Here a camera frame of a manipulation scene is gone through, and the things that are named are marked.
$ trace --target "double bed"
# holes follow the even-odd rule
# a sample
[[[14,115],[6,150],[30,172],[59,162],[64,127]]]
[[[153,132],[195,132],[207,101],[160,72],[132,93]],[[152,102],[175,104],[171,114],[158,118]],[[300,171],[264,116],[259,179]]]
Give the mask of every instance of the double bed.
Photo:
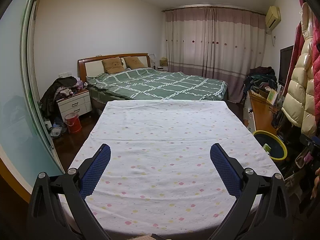
[[[119,57],[126,71],[116,74],[104,72],[102,60]],[[138,57],[146,68],[126,68],[125,57]],[[103,111],[113,100],[185,99],[226,100],[227,84],[221,80],[170,73],[150,68],[147,53],[98,56],[78,60],[82,82],[88,83],[92,105]]]
[[[235,201],[210,160],[214,143],[259,175],[279,172],[224,101],[108,102],[70,167],[103,143],[111,160],[85,201],[114,239],[208,239]],[[64,196],[61,202],[76,228]]]

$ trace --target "cream puffer jacket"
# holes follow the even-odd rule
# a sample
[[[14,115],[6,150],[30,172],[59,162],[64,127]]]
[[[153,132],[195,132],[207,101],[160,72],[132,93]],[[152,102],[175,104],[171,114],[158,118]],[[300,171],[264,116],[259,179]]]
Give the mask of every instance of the cream puffer jacket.
[[[307,3],[301,8],[301,27],[304,44],[292,72],[282,111],[301,133],[311,137],[316,134],[314,78],[312,67],[313,13]]]

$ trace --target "wall outlet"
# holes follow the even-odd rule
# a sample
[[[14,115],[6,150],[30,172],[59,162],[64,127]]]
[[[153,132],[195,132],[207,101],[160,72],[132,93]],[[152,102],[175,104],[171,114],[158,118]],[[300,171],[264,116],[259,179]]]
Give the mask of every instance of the wall outlet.
[[[72,76],[72,72],[71,72],[71,71],[66,72],[66,73],[59,74],[59,77],[60,77],[60,78],[70,77],[70,76]]]

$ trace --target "white wall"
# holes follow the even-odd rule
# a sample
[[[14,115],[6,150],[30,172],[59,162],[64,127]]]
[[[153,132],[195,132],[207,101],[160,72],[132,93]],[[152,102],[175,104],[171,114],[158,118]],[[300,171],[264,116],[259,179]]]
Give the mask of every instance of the white wall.
[[[78,76],[77,60],[96,55],[161,56],[163,13],[139,0],[40,0],[34,61],[42,97],[60,73]]]
[[[301,6],[299,0],[276,0],[274,5],[280,8],[281,22],[272,31],[272,37],[276,36],[274,47],[272,46],[271,35],[267,36],[262,66],[272,66],[278,77],[280,49],[294,44],[296,28],[300,22]]]

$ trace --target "curtain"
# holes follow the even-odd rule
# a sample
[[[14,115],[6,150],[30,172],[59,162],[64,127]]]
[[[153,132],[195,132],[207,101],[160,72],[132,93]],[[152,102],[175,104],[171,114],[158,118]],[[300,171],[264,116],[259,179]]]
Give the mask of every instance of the curtain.
[[[170,72],[223,80],[229,100],[238,103],[247,73],[263,60],[265,16],[229,8],[171,10],[165,35]]]

